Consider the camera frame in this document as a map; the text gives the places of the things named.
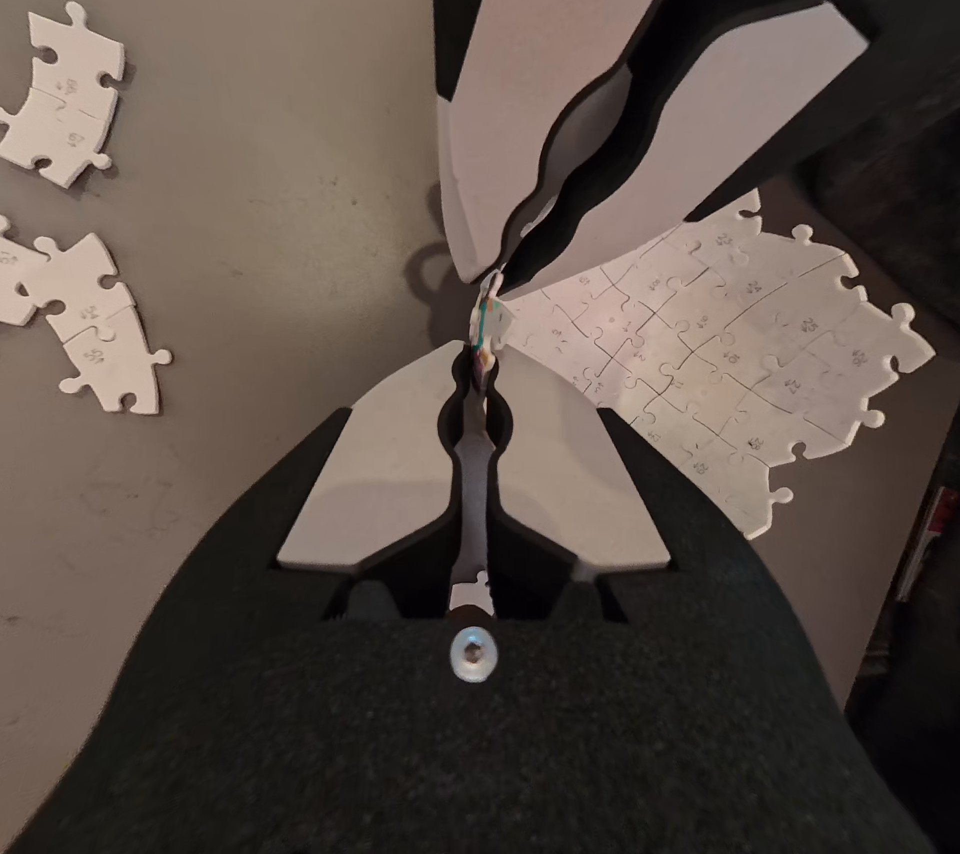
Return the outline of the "puzzle pieces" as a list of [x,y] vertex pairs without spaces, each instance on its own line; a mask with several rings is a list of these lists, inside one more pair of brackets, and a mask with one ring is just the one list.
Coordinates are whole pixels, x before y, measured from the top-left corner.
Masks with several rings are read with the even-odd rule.
[[[35,56],[30,88],[19,110],[2,110],[2,160],[68,189],[88,169],[113,164],[104,152],[126,68],[124,45],[89,27],[77,1],[67,22],[28,15]],[[75,369],[62,380],[66,394],[92,392],[107,413],[128,409],[156,416],[162,407],[157,369],[172,363],[166,348],[152,349],[136,298],[119,279],[106,243],[88,233],[68,247],[49,236],[30,245],[8,237],[1,218],[1,321],[25,326],[39,309],[59,305],[44,319]]]

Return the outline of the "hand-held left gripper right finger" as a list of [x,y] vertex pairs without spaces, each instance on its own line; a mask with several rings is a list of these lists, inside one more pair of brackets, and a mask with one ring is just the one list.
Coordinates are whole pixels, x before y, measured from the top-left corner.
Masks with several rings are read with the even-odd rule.
[[486,387],[486,563],[498,618],[546,618],[568,584],[659,571],[670,554],[599,414],[514,347]]

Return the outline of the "single white puzzle piece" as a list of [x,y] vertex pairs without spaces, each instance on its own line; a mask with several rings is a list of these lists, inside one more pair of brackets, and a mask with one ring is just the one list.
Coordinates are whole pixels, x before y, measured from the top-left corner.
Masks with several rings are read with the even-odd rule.
[[495,269],[486,275],[471,311],[469,348],[472,377],[477,390],[483,390],[497,362],[497,353],[505,343],[513,315],[499,299],[504,281],[503,271]]
[[455,611],[467,608],[479,610],[487,618],[497,617],[486,569],[480,569],[476,572],[473,580],[451,584],[448,612],[452,614]]

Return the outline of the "partly built white puzzle ball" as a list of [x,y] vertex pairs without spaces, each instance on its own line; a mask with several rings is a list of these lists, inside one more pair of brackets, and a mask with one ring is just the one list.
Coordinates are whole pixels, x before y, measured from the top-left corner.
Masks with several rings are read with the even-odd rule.
[[504,344],[610,408],[741,533],[772,525],[770,470],[850,447],[871,400],[935,351],[906,303],[884,310],[810,225],[762,228],[754,189],[697,222],[502,301]]

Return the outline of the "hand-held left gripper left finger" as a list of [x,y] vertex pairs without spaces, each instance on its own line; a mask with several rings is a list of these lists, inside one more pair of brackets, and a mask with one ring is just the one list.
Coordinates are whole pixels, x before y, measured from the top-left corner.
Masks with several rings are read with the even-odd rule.
[[443,617],[461,551],[455,448],[470,380],[470,349],[452,340],[367,391],[350,409],[278,565],[380,582],[402,616]]

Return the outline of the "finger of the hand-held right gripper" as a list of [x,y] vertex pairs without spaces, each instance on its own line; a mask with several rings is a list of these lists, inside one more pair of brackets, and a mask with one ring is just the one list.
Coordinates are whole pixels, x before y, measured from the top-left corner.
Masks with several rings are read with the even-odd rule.
[[664,0],[606,140],[504,267],[520,296],[664,234],[867,48],[830,0]]
[[442,226],[465,283],[503,263],[563,122],[624,63],[661,0],[481,0],[437,89]]

